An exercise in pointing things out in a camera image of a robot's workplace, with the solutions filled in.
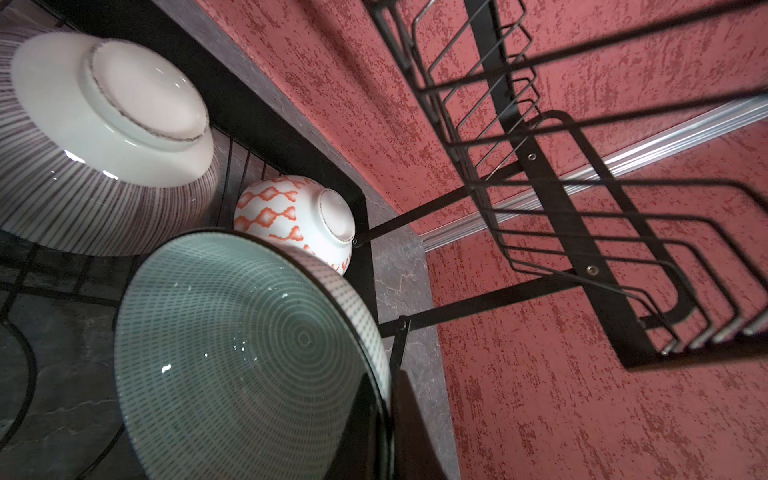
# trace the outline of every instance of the silver trim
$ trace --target silver trim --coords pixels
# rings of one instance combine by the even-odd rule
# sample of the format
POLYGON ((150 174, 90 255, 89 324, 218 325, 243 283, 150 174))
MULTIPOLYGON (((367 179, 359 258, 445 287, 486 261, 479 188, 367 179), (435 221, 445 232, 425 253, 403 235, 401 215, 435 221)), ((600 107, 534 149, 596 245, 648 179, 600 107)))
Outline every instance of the silver trim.
MULTIPOLYGON (((766 117, 768 117, 768 95, 731 101, 608 155, 603 161, 611 169, 611 173, 618 177, 766 117)), ((592 167, 586 165, 561 175, 560 178, 561 180, 597 180, 599 177, 592 167)), ((569 195, 572 195, 587 188, 589 186, 571 185, 565 190, 569 195)), ((532 191, 526 191, 502 200, 493 206, 495 208, 536 210, 541 207, 541 202, 538 201, 536 194, 532 191)), ((516 217, 516 215, 499 214, 496 217, 501 223, 516 217)), ((423 233, 419 237, 424 243, 424 250, 429 252, 485 230, 485 228, 480 214, 474 212, 423 233)))

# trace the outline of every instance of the small bowl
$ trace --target small bowl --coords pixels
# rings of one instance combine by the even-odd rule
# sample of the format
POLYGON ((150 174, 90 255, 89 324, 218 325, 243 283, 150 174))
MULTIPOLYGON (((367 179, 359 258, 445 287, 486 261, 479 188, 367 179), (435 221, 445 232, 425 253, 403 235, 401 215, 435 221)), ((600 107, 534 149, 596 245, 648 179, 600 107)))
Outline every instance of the small bowl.
POLYGON ((342 275, 352 259, 349 205, 311 178, 285 175, 251 185, 237 202, 234 229, 305 250, 342 275))
POLYGON ((322 478, 357 392, 389 411, 365 304, 325 263, 245 233, 170 240, 118 313, 114 370, 150 478, 322 478))
POLYGON ((0 228, 97 256, 196 226, 220 164, 200 94, 157 53, 45 28, 0 31, 0 228))

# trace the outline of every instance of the red wall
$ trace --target red wall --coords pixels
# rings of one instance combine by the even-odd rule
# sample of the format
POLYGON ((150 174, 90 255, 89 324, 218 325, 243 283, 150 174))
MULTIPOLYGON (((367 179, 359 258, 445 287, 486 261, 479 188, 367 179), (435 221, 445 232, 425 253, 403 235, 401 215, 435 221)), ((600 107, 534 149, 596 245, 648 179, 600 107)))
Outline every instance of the red wall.
MULTIPOLYGON (((416 207, 458 186, 448 161, 362 0, 198 0, 205 11, 319 128, 396 210, 416 207)), ((525 26, 535 37, 531 54, 700 8, 711 0, 529 0, 525 26)), ((425 0, 402 0, 413 18, 425 0)), ((502 22, 515 20, 515 0, 499 2, 502 22)), ((768 78, 768 7, 634 41, 541 68, 542 107, 576 118, 640 108, 701 94, 763 84, 768 78)), ((440 0, 419 29, 427 59, 434 58, 467 15, 461 0, 440 0)), ((478 60, 467 31, 435 70, 455 77, 478 60)), ((516 45, 515 36, 509 42, 516 45)), ((481 94, 457 95, 452 112, 466 112, 481 94)), ((605 155, 689 118, 693 113, 590 130, 605 155)), ((464 132, 493 118, 490 102, 464 132)), ((579 167, 571 151, 553 155, 558 173, 579 167)), ((482 151, 475 151, 479 158, 482 151)), ((474 210, 468 202, 414 223, 431 230, 474 210)))
MULTIPOLYGON (((765 194, 768 121, 633 175, 730 177, 765 194)), ((723 221, 763 271, 768 267, 768 219, 743 196, 724 189, 630 193, 642 211, 676 210, 723 221)), ((597 188, 578 194, 575 203, 585 210, 612 207, 597 188)), ((505 225, 532 230, 542 223, 516 217, 505 225)), ((768 301, 706 229, 653 227, 664 237, 687 238, 701 247, 745 314, 768 301)), ((619 223, 590 228, 624 232, 619 223)), ((542 246, 531 238, 510 241, 542 246)), ((671 252, 690 265, 679 250, 671 252)), ((521 256, 569 267, 563 259, 521 256)), ((511 271, 486 233, 429 252, 427 260, 436 305, 529 278, 511 271)), ((722 323, 730 311, 720 296, 696 270, 687 271, 704 305, 722 323)), ((653 269, 618 273, 623 283, 668 293, 653 269)), ((667 294, 666 301, 674 296, 667 294)), ((692 323, 700 325, 700 318, 692 323)), ((446 323, 439 338, 463 478, 768 478, 768 362, 627 373, 581 290, 446 323)))

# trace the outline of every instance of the bowl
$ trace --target bowl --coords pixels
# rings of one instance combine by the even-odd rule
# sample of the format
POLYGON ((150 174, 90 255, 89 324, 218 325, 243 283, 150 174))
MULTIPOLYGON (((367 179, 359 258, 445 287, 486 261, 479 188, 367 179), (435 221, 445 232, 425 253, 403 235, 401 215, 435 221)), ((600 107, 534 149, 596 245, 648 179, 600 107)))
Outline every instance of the bowl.
POLYGON ((361 382, 389 411, 384 346, 355 290, 303 250, 244 233, 188 233, 144 261, 114 369, 155 479, 322 478, 361 382))
POLYGON ((198 224, 220 164, 184 74, 122 40, 46 28, 0 39, 0 228, 123 256, 198 224))
POLYGON ((234 229, 305 250, 342 275, 352 259, 349 205, 311 178, 284 175, 250 185, 237 201, 234 229))

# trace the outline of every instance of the wall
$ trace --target wall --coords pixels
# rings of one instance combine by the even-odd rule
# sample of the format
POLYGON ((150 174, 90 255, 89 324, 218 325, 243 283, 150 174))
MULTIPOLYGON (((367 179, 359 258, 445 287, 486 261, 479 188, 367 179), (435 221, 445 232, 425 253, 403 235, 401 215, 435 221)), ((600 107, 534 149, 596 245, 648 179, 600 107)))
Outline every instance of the wall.
MULTIPOLYGON (((765 194, 768 121, 632 175, 733 178, 765 194)), ((743 196, 727 189, 633 189, 631 196, 643 211, 676 210, 723 221, 763 271, 768 267, 768 218, 743 196)), ((596 188, 578 194, 575 203, 611 209, 596 188)), ((516 217, 505 225, 532 230, 540 223, 516 217)), ((766 294, 733 266, 713 235, 679 224, 652 225, 662 236, 701 247, 745 314, 766 304, 766 294)), ((623 232, 621 225, 590 228, 623 232)), ((542 246, 530 238, 516 240, 542 246)), ((679 250, 670 251, 689 265, 679 250)), ((428 263, 436 305, 530 278, 511 271, 487 232, 429 252, 428 263)), ((548 265, 568 268, 562 259, 548 265)), ((730 313, 722 298, 700 272, 688 271, 704 305, 722 323, 730 313)), ((618 276, 654 294, 668 293, 652 269, 632 267, 618 276)), ((767 361, 627 373, 581 289, 443 324, 439 337, 463 478, 768 478, 767 361)))
MULTIPOLYGON (((334 147, 398 211, 458 186, 456 173, 419 110, 362 0, 198 0, 334 147)), ((711 0, 530 0, 525 25, 530 54, 688 12, 711 0)), ((408 21, 425 5, 402 0, 408 21)), ((521 14, 499 2, 502 22, 521 14)), ((768 76, 768 7, 728 15, 626 45, 545 65, 541 106, 590 117, 763 84, 768 76)), ((467 15, 461 0, 436 2, 419 27, 419 44, 435 58, 467 15)), ((518 41, 512 36, 510 51, 518 41)), ((464 74, 478 60, 471 31, 436 68, 438 79, 464 74)), ((481 94, 468 88, 453 104, 455 118, 481 94)), ((695 112, 596 127, 598 151, 613 153, 690 118, 695 112)), ((486 102, 468 136, 493 118, 486 102)), ((481 150, 476 150, 478 158, 481 150)), ((558 173, 579 167, 571 151, 556 151, 558 173)), ((414 223, 418 233, 473 210, 464 202, 414 223)))

